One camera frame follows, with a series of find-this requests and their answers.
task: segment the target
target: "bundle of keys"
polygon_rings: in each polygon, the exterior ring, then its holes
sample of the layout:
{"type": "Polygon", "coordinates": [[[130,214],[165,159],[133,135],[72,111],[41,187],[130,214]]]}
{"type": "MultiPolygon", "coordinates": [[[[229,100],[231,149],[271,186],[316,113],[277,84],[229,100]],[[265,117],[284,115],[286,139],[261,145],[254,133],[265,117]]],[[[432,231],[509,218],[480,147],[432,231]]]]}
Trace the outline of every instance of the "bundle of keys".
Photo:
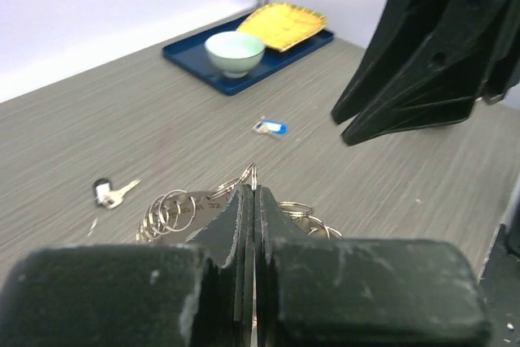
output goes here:
{"type": "Polygon", "coordinates": [[[277,202],[257,184],[254,164],[214,191],[158,197],[137,240],[43,249],[17,263],[0,293],[0,345],[473,347],[490,339],[478,282],[453,245],[342,239],[313,208],[277,202]]]}
{"type": "MultiPolygon", "coordinates": [[[[257,188],[258,169],[251,163],[240,176],[229,180],[216,190],[186,192],[181,189],[157,197],[145,212],[136,240],[140,243],[176,244],[189,241],[226,207],[236,186],[251,179],[253,191],[257,188]]],[[[295,225],[308,236],[341,238],[341,233],[328,227],[314,216],[314,208],[298,202],[278,202],[295,225]]]]}

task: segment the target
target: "blue tray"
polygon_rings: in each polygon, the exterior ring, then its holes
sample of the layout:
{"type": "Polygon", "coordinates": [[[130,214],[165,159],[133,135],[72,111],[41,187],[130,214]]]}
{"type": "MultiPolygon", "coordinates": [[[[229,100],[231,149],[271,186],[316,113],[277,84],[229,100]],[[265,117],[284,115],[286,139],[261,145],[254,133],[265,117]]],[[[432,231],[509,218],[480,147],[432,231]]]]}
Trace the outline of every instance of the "blue tray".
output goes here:
{"type": "Polygon", "coordinates": [[[192,75],[205,81],[226,95],[235,95],[265,79],[269,75],[287,67],[289,64],[325,46],[334,39],[334,33],[324,29],[313,37],[303,41],[293,48],[280,53],[267,49],[262,61],[247,76],[240,79],[228,79],[210,63],[204,42],[216,33],[236,30],[248,15],[231,22],[210,28],[205,32],[195,34],[162,48],[162,55],[174,64],[188,71],[192,75]]]}

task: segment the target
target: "yellow plate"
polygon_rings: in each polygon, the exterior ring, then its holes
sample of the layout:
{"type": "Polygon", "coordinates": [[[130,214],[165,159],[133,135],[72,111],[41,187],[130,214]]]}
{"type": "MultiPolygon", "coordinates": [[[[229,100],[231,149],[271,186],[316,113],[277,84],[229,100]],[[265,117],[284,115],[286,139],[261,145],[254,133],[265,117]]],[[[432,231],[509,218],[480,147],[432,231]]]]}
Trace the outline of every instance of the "yellow plate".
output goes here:
{"type": "Polygon", "coordinates": [[[237,31],[253,34],[268,48],[284,52],[312,37],[327,24],[315,11],[290,3],[270,3],[251,14],[237,31]]]}

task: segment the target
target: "gray table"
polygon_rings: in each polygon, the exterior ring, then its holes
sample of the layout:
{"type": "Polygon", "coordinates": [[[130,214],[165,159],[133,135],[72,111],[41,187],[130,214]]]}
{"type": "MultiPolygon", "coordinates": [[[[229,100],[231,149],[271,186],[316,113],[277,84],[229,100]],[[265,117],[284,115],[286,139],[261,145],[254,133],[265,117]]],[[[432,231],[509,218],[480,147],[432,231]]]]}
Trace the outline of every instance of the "gray table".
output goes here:
{"type": "Polygon", "coordinates": [[[520,170],[520,111],[479,105],[455,127],[348,148],[329,112],[361,57],[337,40],[230,98],[155,46],[3,103],[0,280],[31,249],[130,242],[156,196],[213,188],[252,161],[279,200],[314,205],[346,237],[445,239],[479,268],[520,170]],[[262,115],[289,134],[251,132],[262,115]],[[142,182],[100,210],[102,176],[142,182]]]}

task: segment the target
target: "key fob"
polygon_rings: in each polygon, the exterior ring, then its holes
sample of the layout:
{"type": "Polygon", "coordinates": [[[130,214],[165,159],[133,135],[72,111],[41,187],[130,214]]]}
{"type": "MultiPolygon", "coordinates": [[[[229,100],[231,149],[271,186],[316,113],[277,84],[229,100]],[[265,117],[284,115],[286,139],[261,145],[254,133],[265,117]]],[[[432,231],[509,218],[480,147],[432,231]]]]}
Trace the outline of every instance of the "key fob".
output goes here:
{"type": "Polygon", "coordinates": [[[112,191],[112,183],[107,178],[100,178],[94,182],[93,190],[96,205],[104,207],[104,205],[101,203],[101,199],[103,195],[106,195],[107,193],[112,191]]]}

